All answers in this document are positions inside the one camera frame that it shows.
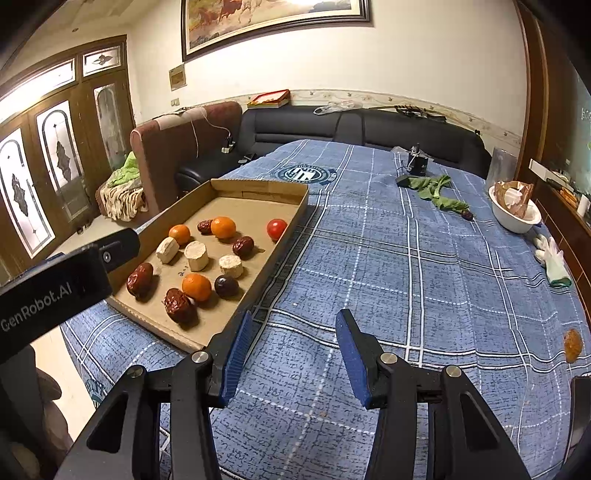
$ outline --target framed painting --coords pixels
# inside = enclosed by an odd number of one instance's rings
[[[182,0],[183,61],[270,32],[369,22],[369,0]]]

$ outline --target tangerine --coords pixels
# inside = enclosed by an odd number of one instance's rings
[[[228,217],[214,218],[212,222],[212,233],[222,240],[232,238],[236,235],[236,224]]]
[[[175,225],[168,231],[168,236],[174,238],[179,245],[184,245],[191,239],[191,230],[187,225]]]
[[[183,292],[195,301],[206,301],[212,294],[212,284],[203,275],[190,273],[183,279]]]

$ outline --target white cylinder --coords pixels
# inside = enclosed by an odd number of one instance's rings
[[[589,199],[585,195],[581,196],[579,208],[577,208],[577,213],[580,217],[584,216],[585,213],[587,213],[587,210],[589,210],[589,203]]]

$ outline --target black leather sofa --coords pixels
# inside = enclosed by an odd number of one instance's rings
[[[221,150],[180,165],[175,182],[181,192],[238,168],[246,154],[262,157],[281,145],[303,138],[341,142],[391,150],[421,149],[438,163],[486,178],[491,155],[480,136],[471,130],[427,118],[408,117],[381,110],[353,110],[318,116],[315,106],[286,105],[279,109],[247,110],[242,115],[236,147]]]

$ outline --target white bowl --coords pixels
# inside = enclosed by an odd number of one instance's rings
[[[542,221],[542,214],[531,200],[527,204],[525,218],[522,220],[512,213],[507,212],[501,205],[499,205],[496,201],[494,185],[488,189],[488,195],[492,200],[492,213],[495,214],[496,219],[502,226],[513,233],[526,233],[534,225],[537,225]]]

